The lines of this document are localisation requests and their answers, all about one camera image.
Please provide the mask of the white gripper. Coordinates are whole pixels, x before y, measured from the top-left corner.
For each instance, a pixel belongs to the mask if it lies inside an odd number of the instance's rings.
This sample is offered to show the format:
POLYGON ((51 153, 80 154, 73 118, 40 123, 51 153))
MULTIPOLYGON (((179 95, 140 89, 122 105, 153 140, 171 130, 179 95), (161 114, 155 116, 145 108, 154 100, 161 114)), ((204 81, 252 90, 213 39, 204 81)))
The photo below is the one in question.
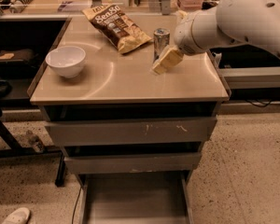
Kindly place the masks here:
POLYGON ((176 12, 174 42, 166 46, 154 62, 152 71, 158 75, 178 65, 185 55, 204 53, 218 44, 216 9, 176 12))

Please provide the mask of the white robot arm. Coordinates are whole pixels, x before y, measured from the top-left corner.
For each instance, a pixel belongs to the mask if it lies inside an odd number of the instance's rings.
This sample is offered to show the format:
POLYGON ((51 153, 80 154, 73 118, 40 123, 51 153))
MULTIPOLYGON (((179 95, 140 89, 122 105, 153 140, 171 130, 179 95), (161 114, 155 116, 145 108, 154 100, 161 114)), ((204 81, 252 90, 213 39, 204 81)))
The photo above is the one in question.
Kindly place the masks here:
POLYGON ((280 60, 280 0, 220 0, 207 10, 183 12, 174 44, 162 50, 152 71, 160 75, 186 55, 242 45, 264 49, 280 60))

